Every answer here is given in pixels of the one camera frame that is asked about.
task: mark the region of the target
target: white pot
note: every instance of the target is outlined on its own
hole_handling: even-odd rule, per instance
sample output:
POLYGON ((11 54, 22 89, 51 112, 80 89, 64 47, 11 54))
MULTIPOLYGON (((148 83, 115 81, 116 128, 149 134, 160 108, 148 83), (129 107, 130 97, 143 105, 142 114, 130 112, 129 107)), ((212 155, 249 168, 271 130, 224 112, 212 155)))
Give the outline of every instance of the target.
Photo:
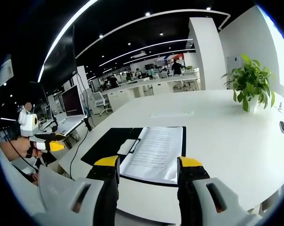
POLYGON ((254 98, 248 101, 249 104, 249 112, 254 113, 256 112, 258 106, 259 95, 254 96, 254 98))

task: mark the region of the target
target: desk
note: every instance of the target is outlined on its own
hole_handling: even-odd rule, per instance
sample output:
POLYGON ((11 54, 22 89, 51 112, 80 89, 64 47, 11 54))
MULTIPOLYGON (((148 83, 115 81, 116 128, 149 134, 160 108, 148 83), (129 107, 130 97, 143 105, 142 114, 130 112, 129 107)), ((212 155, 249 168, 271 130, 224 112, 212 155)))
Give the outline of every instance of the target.
MULTIPOLYGON (((72 115, 67 117, 66 113, 64 112, 57 114, 55 117, 58 124, 57 131, 55 131, 55 133, 60 133, 64 136, 68 136, 73 130, 75 130, 83 122, 86 123, 88 129, 91 128, 90 124, 87 121, 87 115, 81 114, 81 115, 72 115)), ((52 132, 51 128, 47 127, 46 132, 51 133, 52 132)))
POLYGON ((107 94, 113 112, 122 105, 137 97, 143 97, 143 87, 152 86, 154 95, 173 93, 174 81, 197 80, 194 75, 184 75, 176 77, 168 77, 164 79, 153 79, 148 81, 133 81, 131 84, 123 85, 114 89, 109 89, 103 94, 107 94))
POLYGON ((149 77, 148 78, 143 78, 143 79, 136 79, 136 80, 120 83, 119 86, 122 87, 122 86, 125 86, 125 85, 130 85, 130 84, 138 83, 138 82, 141 82, 141 81, 149 81, 149 80, 150 80, 149 77))
MULTIPOLYGON (((284 108, 284 98, 276 95, 275 106, 280 101, 284 108)), ((89 132, 72 164, 72 177, 87 176, 92 167, 80 158, 112 127, 186 126, 186 156, 199 160, 210 177, 219 178, 237 193, 240 205, 248 210, 284 183, 280 120, 284 121, 284 116, 275 107, 260 108, 256 114, 244 112, 241 104, 233 101, 232 90, 136 98, 89 132)), ((66 172, 77 147, 59 161, 66 172)), ((177 188, 120 178, 118 189, 119 210, 158 222, 180 223, 177 188)))

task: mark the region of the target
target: black ceiling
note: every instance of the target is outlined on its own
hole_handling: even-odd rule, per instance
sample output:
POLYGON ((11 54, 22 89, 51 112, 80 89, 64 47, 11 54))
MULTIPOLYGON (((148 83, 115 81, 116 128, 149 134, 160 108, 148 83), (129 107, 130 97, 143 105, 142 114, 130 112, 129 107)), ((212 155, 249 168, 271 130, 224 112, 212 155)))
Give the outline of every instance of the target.
MULTIPOLYGON (((24 14, 21 17, 12 47, 12 61, 16 76, 21 76, 26 70, 26 76, 31 81, 37 81, 42 63, 56 35, 87 0, 36 2, 39 4, 31 5, 27 15, 24 14)), ((175 9, 205 9, 210 6, 212 10, 230 13, 230 22, 252 5, 251 0, 243 2, 182 0, 178 4, 167 4, 164 0, 98 0, 75 22, 75 52, 77 55, 98 39, 99 34, 106 34, 127 22, 143 17, 146 12, 154 14, 175 9)), ((187 38, 188 17, 205 15, 186 13, 184 16, 183 14, 147 19, 103 38, 78 59, 78 65, 92 66, 94 63, 99 65, 104 60, 113 58, 111 56, 118 56, 129 50, 161 42, 161 40, 187 38), (165 30, 164 37, 158 36, 159 30, 165 30), (133 43, 130 47, 127 46, 129 41, 133 43)), ((225 16, 214 15, 213 18, 216 24, 220 25, 225 16)))
MULTIPOLYGON (((27 102, 28 96, 20 92, 20 90, 24 90, 20 88, 20 84, 38 80, 41 66, 55 37, 72 15, 86 2, 87 0, 24 0, 22 5, 19 1, 14 1, 9 5, 4 14, 7 21, 2 21, 0 24, 0 33, 5 34, 6 38, 1 39, 0 42, 5 47, 3 54, 11 54, 12 56, 15 78, 10 80, 6 87, 0 89, 0 104, 7 101, 7 109, 1 110, 0 108, 0 117, 16 117, 16 106, 14 101, 8 98, 8 93, 13 94, 14 100, 20 105, 27 102)), ((143 17, 146 12, 154 14, 175 9, 211 7, 212 10, 231 14, 228 24, 251 6, 253 6, 251 0, 238 2, 182 0, 173 3, 165 0, 98 0, 75 22, 75 55, 97 40, 100 34, 106 34, 125 23, 143 17)), ((147 18, 122 28, 97 42, 78 57, 77 65, 89 66, 88 72, 92 71, 92 73, 89 73, 88 77, 93 76, 93 73, 100 76, 103 71, 113 67, 121 68, 123 63, 133 60, 130 56, 138 52, 119 58, 102 67, 99 65, 138 48, 165 41, 187 39, 189 17, 191 16, 211 16, 216 26, 219 26, 225 18, 225 16, 211 13, 191 12, 147 18)), ((186 42, 184 41, 148 48, 145 51, 157 54, 185 49, 185 46, 186 42)), ((38 101, 41 96, 35 91, 32 91, 30 95, 33 102, 38 101)))

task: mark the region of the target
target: office chair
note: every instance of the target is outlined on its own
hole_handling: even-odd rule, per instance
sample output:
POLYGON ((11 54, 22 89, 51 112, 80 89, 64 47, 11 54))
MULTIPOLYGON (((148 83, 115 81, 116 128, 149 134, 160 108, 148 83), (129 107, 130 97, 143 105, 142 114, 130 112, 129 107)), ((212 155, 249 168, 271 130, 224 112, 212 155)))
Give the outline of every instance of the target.
POLYGON ((111 110, 111 108, 106 108, 110 104, 108 96, 106 94, 102 95, 101 92, 93 93, 93 97, 95 99, 95 106, 100 107, 103 106, 104 110, 100 112, 99 116, 102 115, 102 113, 106 112, 108 114, 108 110, 111 110))
POLYGON ((159 78, 164 79, 164 78, 167 78, 167 77, 168 77, 167 72, 160 72, 159 73, 159 78))

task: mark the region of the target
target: paper document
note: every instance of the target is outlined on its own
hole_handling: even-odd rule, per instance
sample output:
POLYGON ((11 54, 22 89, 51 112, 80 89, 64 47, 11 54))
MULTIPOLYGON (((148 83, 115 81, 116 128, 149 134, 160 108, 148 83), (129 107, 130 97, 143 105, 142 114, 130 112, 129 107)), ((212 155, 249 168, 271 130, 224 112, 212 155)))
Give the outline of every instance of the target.
POLYGON ((144 128, 141 134, 143 137, 134 153, 129 153, 122 161, 120 174, 177 184, 177 157, 181 156, 183 128, 144 128))

